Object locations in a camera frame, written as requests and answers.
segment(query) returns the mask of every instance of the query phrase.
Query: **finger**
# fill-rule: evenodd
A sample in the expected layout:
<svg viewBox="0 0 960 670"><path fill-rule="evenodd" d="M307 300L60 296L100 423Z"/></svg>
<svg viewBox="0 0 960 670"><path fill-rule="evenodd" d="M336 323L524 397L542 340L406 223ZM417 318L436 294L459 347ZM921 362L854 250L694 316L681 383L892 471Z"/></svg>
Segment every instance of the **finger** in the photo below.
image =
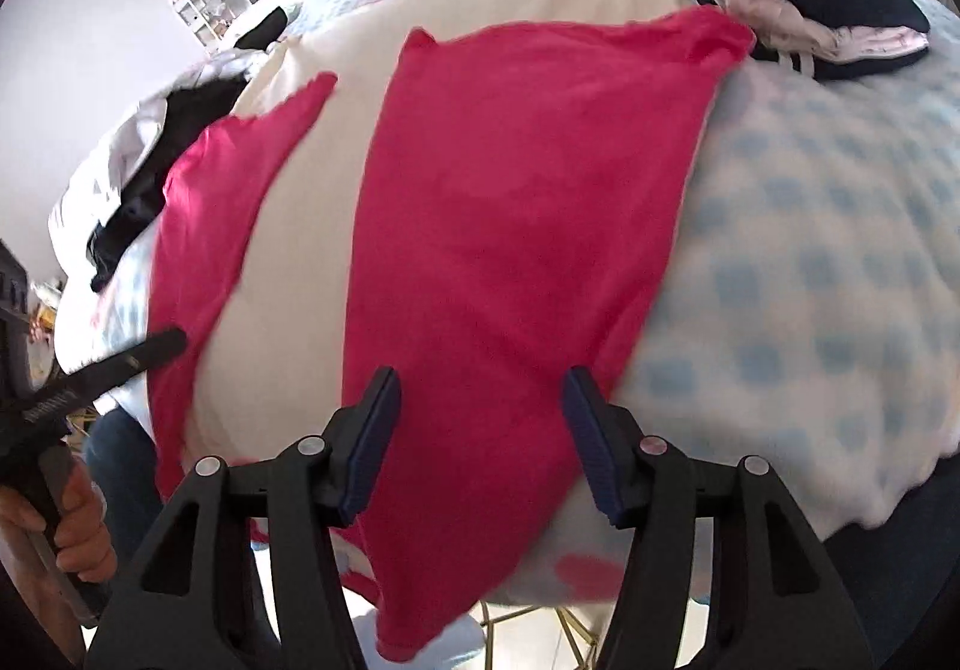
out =
<svg viewBox="0 0 960 670"><path fill-rule="evenodd" d="M64 486L64 494L61 495L61 505L66 512L71 512L71 510L77 510L80 505L96 499L86 465L80 459L75 459L70 477L67 478Z"/></svg>
<svg viewBox="0 0 960 670"><path fill-rule="evenodd" d="M92 570L86 570L85 572L80 573L77 577L88 584L102 584L104 581L109 581L117 571L117 554L114 553L113 549L110 549L110 552L107 554L107 558L101 561L96 567Z"/></svg>
<svg viewBox="0 0 960 670"><path fill-rule="evenodd" d="M90 539L97 534L104 523L103 514L103 506L96 497L78 507L77 510L66 513L56 527L56 534L54 534L56 547L69 548Z"/></svg>
<svg viewBox="0 0 960 670"><path fill-rule="evenodd" d="M27 531L43 531L47 525L26 497L6 486L0 486L0 518Z"/></svg>
<svg viewBox="0 0 960 670"><path fill-rule="evenodd" d="M80 545L64 548L56 555L56 566L64 572L85 572L96 569L110 553L110 535L107 527L102 526L97 534Z"/></svg>

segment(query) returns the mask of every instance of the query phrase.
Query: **bedspread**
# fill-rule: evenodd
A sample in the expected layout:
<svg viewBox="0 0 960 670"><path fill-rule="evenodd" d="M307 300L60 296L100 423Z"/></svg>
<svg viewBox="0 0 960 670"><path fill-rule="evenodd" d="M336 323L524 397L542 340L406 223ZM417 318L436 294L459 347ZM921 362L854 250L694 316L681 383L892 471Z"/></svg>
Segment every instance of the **bedspread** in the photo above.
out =
<svg viewBox="0 0 960 670"><path fill-rule="evenodd" d="M380 1L307 0L292 31ZM822 535L881 523L960 435L960 19L916 1L932 52L895 76L822 86L771 64L731 76L613 397L691 456L771 457ZM103 351L146 330L151 239L108 291ZM142 418L145 400L133 385L120 401ZM931 429L942 449L918 454ZM628 535L581 481L499 599L604 598Z"/></svg>

